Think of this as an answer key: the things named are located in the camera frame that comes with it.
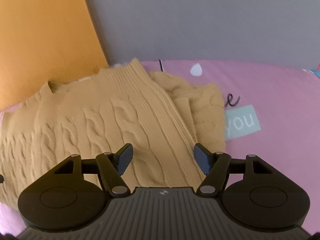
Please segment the orange headboard panel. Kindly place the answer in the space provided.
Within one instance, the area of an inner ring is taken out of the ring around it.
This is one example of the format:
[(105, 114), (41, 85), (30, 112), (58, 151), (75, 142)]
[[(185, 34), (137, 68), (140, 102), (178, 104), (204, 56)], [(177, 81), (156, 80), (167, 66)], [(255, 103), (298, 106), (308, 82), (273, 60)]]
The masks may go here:
[(106, 67), (85, 0), (1, 0), (1, 109)]

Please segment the pink floral bed sheet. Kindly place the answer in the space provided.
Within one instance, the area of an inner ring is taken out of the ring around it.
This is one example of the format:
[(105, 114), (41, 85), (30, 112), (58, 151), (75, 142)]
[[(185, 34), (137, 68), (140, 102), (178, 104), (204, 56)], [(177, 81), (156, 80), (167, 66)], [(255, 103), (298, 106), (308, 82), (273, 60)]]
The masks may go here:
[[(157, 62), (141, 62), (159, 72)], [(225, 150), (256, 154), (309, 195), (304, 229), (319, 230), (319, 78), (309, 70), (228, 61), (164, 61), (162, 72), (193, 86), (218, 85), (225, 110)], [(19, 234), (18, 209), (1, 202), (1, 233)]]

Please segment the grey headboard panel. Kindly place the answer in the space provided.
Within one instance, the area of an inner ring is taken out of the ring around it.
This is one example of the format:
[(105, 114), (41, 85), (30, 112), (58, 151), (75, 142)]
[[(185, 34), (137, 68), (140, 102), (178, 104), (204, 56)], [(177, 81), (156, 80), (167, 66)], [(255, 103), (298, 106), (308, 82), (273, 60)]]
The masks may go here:
[(112, 63), (319, 64), (319, 0), (86, 0)]

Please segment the beige cable-knit cardigan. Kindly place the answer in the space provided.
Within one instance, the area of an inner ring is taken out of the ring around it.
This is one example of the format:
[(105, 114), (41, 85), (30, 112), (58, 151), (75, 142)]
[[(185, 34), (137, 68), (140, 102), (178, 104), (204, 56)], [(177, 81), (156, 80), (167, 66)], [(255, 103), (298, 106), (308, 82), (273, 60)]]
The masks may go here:
[(134, 149), (123, 176), (130, 189), (198, 187), (194, 145), (225, 150), (220, 88), (147, 72), (137, 59), (82, 81), (45, 83), (3, 115), (1, 202), (16, 209), (20, 193), (71, 154), (93, 159), (127, 143)]

